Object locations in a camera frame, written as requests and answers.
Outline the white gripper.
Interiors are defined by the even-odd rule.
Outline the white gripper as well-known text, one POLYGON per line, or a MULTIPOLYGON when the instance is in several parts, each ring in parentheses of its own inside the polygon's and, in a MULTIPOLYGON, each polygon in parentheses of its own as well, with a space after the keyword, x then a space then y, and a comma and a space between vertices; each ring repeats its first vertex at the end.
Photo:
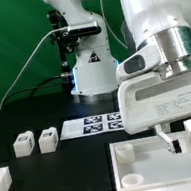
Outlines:
POLYGON ((191 72, 162 80, 151 71, 129 79, 118 90, 118 105, 126 132, 134 135, 155 126, 168 151, 180 153, 179 140, 172 140, 160 124, 191 116, 191 72))

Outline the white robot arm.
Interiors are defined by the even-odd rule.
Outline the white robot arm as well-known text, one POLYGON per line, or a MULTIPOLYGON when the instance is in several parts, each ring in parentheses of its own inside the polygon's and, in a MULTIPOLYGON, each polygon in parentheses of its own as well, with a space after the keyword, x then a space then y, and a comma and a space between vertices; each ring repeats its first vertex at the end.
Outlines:
POLYGON ((135 46, 121 63, 110 54, 105 20, 84 10, 84 0, 43 1, 62 14, 66 37, 78 42, 77 99, 116 92, 131 134, 191 116, 191 16, 178 0, 120 0, 135 46))

